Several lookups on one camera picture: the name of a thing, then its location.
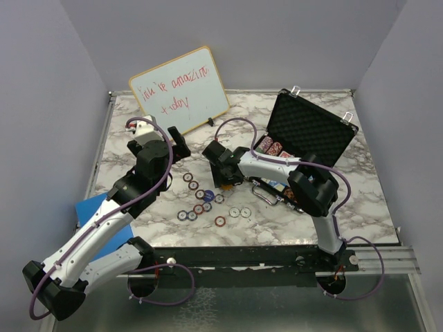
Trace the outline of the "blue small blind button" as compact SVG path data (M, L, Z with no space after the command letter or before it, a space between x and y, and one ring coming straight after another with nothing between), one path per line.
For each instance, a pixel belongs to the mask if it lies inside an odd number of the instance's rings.
M212 202L215 199L215 193L212 190L205 190L204 193L205 202Z

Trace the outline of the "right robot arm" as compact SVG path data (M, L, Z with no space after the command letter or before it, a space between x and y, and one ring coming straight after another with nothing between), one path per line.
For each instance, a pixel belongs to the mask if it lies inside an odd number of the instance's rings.
M239 185L245 178L263 178L291 188L296 205L311 216L318 239L318 262L334 270L343 262L345 241L336 220L338 181L332 168L313 154L282 158L238 147L234 151L213 140L202 152L210 163L216 187Z

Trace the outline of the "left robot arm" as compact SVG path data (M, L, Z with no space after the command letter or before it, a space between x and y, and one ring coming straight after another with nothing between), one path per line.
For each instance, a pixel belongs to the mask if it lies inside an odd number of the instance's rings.
M74 314L97 287L122 273L158 274L154 249L140 237L124 241L113 252L96 258L105 245L167 190L172 165L190 156L176 127L154 126L150 136L127 144L136 164L118 179L93 216L55 253L42 262L29 261L22 273L32 293L29 316L52 315L62 321Z

